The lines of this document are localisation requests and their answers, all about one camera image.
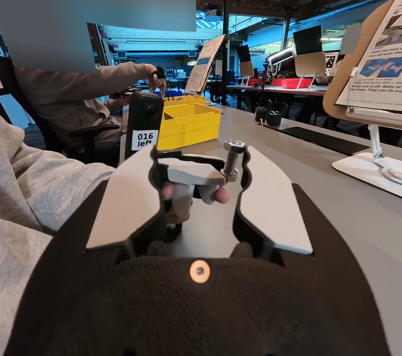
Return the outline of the yellow plastic bin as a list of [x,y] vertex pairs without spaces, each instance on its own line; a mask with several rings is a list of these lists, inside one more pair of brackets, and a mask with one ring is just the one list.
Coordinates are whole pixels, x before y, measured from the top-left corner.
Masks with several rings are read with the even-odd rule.
[[222,111],[203,104],[165,102],[158,150],[172,150],[218,138]]
[[206,105],[207,104],[207,98],[203,96],[190,96],[190,95],[185,95],[185,96],[176,96],[176,97],[166,97],[163,98],[164,101],[164,107],[174,107],[174,106],[180,106],[183,104],[188,104],[190,106],[194,104],[202,104]]

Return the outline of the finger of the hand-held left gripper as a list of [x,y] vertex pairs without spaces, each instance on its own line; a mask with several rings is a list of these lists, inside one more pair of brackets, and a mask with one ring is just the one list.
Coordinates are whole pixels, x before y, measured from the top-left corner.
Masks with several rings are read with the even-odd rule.
[[173,204],[190,203],[194,192],[191,187],[196,185],[206,187],[199,190],[201,199],[213,204],[218,187],[227,183],[224,174],[208,163],[167,163],[167,172],[169,181],[176,185]]
[[181,150],[158,150],[158,159],[175,158],[185,162],[205,163],[212,165],[217,171],[224,169],[225,160],[205,154],[182,153]]

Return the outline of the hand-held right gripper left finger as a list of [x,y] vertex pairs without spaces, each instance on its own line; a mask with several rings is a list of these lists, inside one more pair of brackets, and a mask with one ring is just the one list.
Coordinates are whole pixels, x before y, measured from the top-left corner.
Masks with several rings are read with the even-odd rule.
[[164,237],[164,200],[156,183],[155,145],[145,146],[110,176],[86,244],[87,249],[123,245],[136,248]]

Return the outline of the person's left forearm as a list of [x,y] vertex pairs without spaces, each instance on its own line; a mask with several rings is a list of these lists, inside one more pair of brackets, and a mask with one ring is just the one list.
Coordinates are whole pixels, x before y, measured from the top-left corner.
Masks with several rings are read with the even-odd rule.
[[53,234],[114,171],[29,147],[24,131],[0,118],[1,224]]

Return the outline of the black steel pillar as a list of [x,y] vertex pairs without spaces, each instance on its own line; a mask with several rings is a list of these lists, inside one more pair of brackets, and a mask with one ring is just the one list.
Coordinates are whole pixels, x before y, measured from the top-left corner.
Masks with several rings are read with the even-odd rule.
[[228,66],[229,66],[229,0],[223,0],[223,32],[225,39],[223,42],[223,56],[222,56],[222,105],[226,106],[227,98],[227,84],[228,84]]

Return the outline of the wooden document stand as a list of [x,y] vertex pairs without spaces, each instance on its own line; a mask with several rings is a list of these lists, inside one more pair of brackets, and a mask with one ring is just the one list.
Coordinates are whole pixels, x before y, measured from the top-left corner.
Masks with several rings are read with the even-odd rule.
[[297,77],[311,77],[312,83],[316,77],[322,77],[326,74],[325,66],[326,57],[324,52],[296,55],[295,57],[295,72]]
[[254,78],[254,67],[252,61],[240,62],[240,76],[242,78],[240,86],[248,86],[250,78]]

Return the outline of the background work table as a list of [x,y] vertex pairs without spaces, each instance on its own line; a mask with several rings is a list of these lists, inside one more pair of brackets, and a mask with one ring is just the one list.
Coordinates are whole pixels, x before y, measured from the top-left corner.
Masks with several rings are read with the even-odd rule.
[[311,86],[310,88],[303,89],[287,89],[278,86],[265,85],[264,87],[257,86],[245,86],[245,85],[227,85],[226,92],[230,94],[232,91],[239,91],[239,95],[245,95],[245,92],[263,92],[263,93],[276,93],[276,94],[290,94],[290,95],[301,95],[301,96],[318,96],[324,97],[325,93],[329,87]]

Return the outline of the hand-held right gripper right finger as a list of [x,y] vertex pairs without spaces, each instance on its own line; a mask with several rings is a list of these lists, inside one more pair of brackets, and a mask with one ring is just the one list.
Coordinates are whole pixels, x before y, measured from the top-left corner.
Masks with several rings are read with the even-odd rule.
[[255,242],[299,254],[313,254],[292,181],[253,146],[245,149],[233,220],[240,242]]

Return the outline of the white document stand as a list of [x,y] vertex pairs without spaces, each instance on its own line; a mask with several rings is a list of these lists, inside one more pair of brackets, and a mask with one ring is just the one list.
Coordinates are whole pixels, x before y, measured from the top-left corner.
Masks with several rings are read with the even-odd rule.
[[330,116],[335,118],[367,124],[371,140],[371,152],[353,155],[336,161],[332,164],[332,167],[341,173],[401,197],[402,163],[401,161],[387,157],[384,154],[381,148],[379,136],[380,126],[401,130],[401,112],[348,105],[335,105],[335,102],[346,86],[346,83],[351,82],[351,78],[354,75],[350,74],[350,76],[345,79],[342,77],[338,78],[337,75],[341,68],[343,68],[342,62],[329,86],[329,89],[324,95],[324,109]]

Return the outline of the person's grey sweatshirt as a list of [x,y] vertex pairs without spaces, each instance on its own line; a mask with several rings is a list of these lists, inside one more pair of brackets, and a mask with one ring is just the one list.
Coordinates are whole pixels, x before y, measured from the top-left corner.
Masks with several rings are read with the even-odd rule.
[[52,236],[0,221],[0,354],[3,355],[17,308],[33,269]]

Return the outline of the person's left hand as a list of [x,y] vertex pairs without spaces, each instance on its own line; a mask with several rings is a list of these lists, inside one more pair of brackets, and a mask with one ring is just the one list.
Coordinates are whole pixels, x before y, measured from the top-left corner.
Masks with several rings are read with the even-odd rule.
[[[162,197],[164,200],[166,221],[168,225],[182,224],[188,220],[190,215],[190,213],[188,213],[186,218],[181,218],[176,214],[176,211],[173,209],[173,207],[169,208],[168,210],[168,203],[174,194],[174,190],[175,190],[175,183],[172,182],[165,182],[162,188]],[[224,187],[219,186],[216,192],[214,192],[214,199],[216,202],[220,204],[226,204],[230,199],[229,193]]]

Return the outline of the black white marker tag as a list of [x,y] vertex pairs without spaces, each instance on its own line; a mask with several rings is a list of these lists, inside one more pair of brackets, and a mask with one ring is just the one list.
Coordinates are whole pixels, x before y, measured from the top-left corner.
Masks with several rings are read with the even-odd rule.
[[324,51],[326,57],[326,69],[330,71],[334,65],[338,62],[340,50]]

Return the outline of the steel hex bolt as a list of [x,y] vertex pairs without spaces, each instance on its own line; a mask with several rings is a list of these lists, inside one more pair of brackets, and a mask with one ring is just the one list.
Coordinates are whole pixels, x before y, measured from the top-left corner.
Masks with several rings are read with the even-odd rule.
[[224,167],[220,170],[220,173],[225,176],[227,182],[235,182],[239,177],[239,171],[236,168],[238,153],[228,152]]

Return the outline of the grey desk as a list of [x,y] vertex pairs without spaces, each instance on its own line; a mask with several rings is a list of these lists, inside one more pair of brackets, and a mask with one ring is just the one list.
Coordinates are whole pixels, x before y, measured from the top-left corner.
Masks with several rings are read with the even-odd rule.
[[[224,158],[223,142],[241,140],[276,163],[314,201],[358,259],[383,319],[401,320],[401,198],[336,171],[344,156],[332,150],[258,125],[254,114],[217,105],[223,111],[219,138],[185,147],[188,153]],[[230,201],[207,206],[194,200],[190,219],[169,247],[177,256],[227,257],[236,239],[232,218],[241,190],[226,186]]]

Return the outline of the black desk lamp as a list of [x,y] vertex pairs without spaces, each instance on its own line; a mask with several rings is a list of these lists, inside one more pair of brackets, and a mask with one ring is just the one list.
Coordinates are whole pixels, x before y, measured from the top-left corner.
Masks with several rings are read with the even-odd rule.
[[274,86],[272,79],[273,77],[269,77],[268,68],[269,66],[279,65],[278,74],[280,79],[288,79],[288,78],[296,78],[295,72],[295,54],[292,48],[283,49],[279,52],[275,52],[274,54],[268,56],[265,61],[265,69],[264,69],[264,93],[261,96],[260,105],[264,107],[268,107],[268,101],[274,102],[284,102],[288,105],[291,105],[294,100],[294,94],[283,94],[283,93],[274,93],[268,92],[267,86]]

